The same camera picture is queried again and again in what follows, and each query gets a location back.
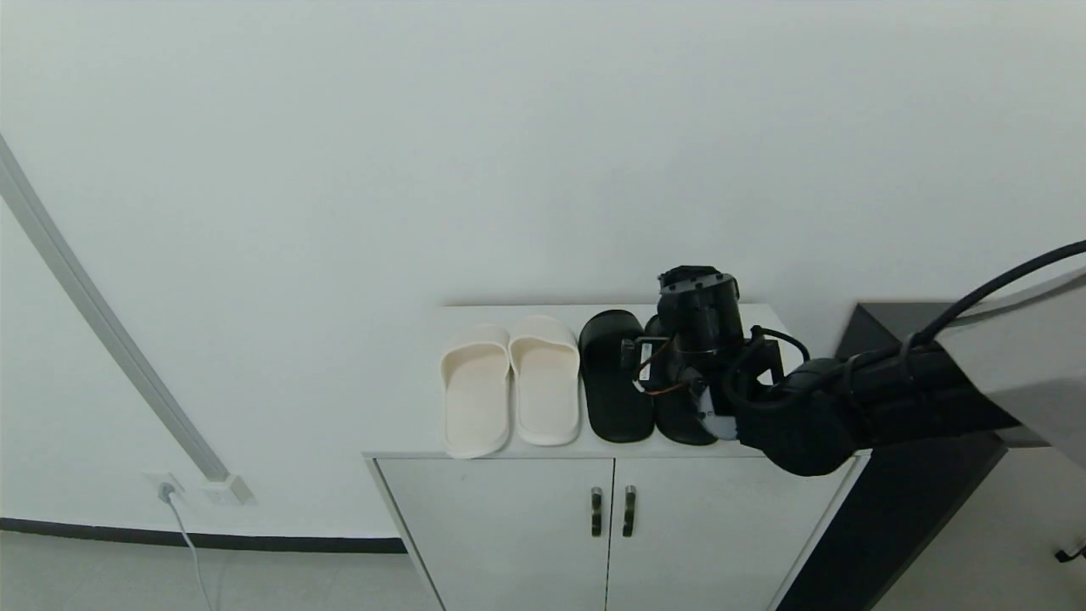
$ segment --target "cabinet handle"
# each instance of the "cabinet handle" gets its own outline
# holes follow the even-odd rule
[[[633,510],[637,502],[637,489],[633,486],[626,487],[626,513],[622,515],[622,536],[633,536]]]
[[[604,531],[604,492],[598,486],[592,488],[592,536],[598,537]]]

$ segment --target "black slipper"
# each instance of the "black slipper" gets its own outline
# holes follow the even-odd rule
[[[664,336],[667,332],[658,317],[648,319],[645,326],[646,335]],[[690,392],[685,389],[656,395],[653,397],[656,412],[656,428],[668,440],[687,446],[711,446],[717,437],[702,427],[698,420],[697,406]]]
[[[589,423],[601,438],[616,444],[653,434],[653,403],[633,386],[633,370],[622,368],[622,341],[644,335],[626,310],[601,313],[585,323],[578,346]]]

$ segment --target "black baseboard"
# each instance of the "black baseboard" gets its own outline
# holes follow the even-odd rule
[[[70,539],[89,539],[118,544],[185,547],[178,532],[113,529],[58,524],[35,520],[0,518],[0,531],[48,535]],[[407,553],[403,540],[391,538],[348,539],[333,537],[244,537],[240,535],[190,535],[192,545],[203,549],[238,549],[247,551],[302,551],[320,553]]]

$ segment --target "white slipper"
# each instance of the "white slipper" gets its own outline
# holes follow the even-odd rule
[[[441,357],[441,429],[449,456],[485,456],[509,438],[508,342],[505,330],[476,326],[457,333]]]
[[[509,361],[517,384],[517,434],[536,446],[577,438],[581,423],[577,339],[551,317],[528,317],[513,329]]]

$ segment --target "power cord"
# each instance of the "power cord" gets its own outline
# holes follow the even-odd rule
[[[174,507],[174,500],[169,498],[169,495],[176,493],[177,489],[174,488],[173,484],[163,482],[159,485],[159,500],[169,506],[169,511],[174,512],[174,518],[177,519],[177,526],[181,530],[181,536],[185,537],[185,543],[192,550],[192,563],[197,568],[197,583],[200,584],[200,591],[204,595],[204,602],[207,603],[207,611],[215,611],[211,606],[211,597],[207,596],[207,588],[203,585],[203,575],[200,573],[200,558],[197,557],[197,546],[192,545],[192,539],[189,538],[188,531],[185,530],[185,523],[181,522],[181,514],[177,513],[177,508]]]
[[[908,342],[908,347],[905,349],[905,358],[908,357],[908,353],[914,348],[924,348],[935,341],[935,336],[939,334],[944,329],[955,321],[958,317],[963,315],[967,310],[980,303],[985,296],[990,295],[993,292],[1003,288],[1005,285],[1019,280],[1041,267],[1047,267],[1052,263],[1069,258],[1076,254],[1086,253],[1086,240],[1081,240],[1076,242],[1069,243],[1066,245],[1061,245],[1060,247],[1050,250],[1038,256],[1016,265],[1002,273],[999,273],[995,278],[984,282],[972,292],[962,296],[956,301],[949,308],[947,308],[942,315],[939,315],[934,321],[927,324],[923,330],[915,333],[913,338]],[[805,385],[798,393],[790,395],[787,398],[780,402],[750,402],[745,397],[741,397],[734,389],[735,374],[743,365],[754,356],[755,342],[750,343],[750,346],[728,368],[728,371],[723,377],[723,391],[724,396],[728,400],[736,406],[744,406],[747,408],[757,408],[763,411],[780,410],[784,408],[790,408],[799,404],[799,402],[805,400],[810,395],[815,394],[822,389],[828,387],[832,383],[836,382],[838,378],[842,378],[846,371],[858,371],[863,368],[868,368],[877,364],[881,364],[887,359],[899,356],[901,354],[901,345],[898,346],[887,346],[880,351],[872,353],[863,353],[858,355],[855,361],[849,361],[848,365],[843,364],[833,368],[826,372],[819,374],[809,384]]]

